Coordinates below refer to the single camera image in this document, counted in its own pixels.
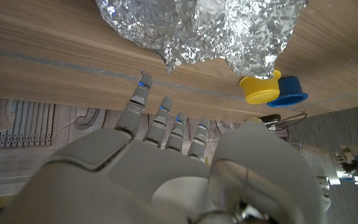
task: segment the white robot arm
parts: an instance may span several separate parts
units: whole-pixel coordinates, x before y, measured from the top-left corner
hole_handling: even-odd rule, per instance
[[[54,154],[0,215],[0,223],[324,223],[323,191],[308,163],[258,121],[225,133],[205,164],[208,119],[182,155],[180,113],[165,146],[164,98],[134,140],[152,78],[142,77],[114,129]]]
[[[324,210],[331,205],[329,188],[340,185],[341,181],[358,184],[358,145],[341,146],[337,152],[321,150],[318,147],[292,143],[295,149],[307,161],[316,175],[321,189]]]

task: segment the wooden table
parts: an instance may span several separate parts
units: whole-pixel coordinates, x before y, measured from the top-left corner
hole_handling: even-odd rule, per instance
[[[242,121],[358,106],[358,0],[310,0],[275,67],[297,76],[309,99],[282,109],[248,105],[220,59],[166,75],[161,58],[120,38],[93,0],[0,1],[0,98],[122,110],[144,70],[155,80],[146,113],[171,96],[173,114]]]

